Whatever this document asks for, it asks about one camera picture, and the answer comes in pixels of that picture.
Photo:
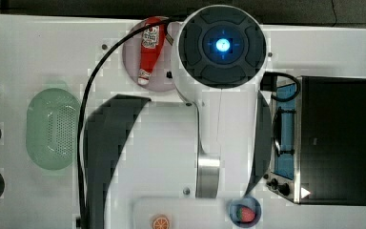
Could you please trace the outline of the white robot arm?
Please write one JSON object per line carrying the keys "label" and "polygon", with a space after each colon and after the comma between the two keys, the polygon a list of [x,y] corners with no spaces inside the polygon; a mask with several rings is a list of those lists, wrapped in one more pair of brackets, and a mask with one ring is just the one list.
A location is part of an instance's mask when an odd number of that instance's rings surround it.
{"label": "white robot arm", "polygon": [[191,134],[175,142],[125,146],[152,102],[118,94],[88,119],[91,229],[133,229],[142,198],[235,198],[248,187],[254,161],[260,83],[267,42],[244,10],[213,5],[192,13],[173,41],[171,70]]}

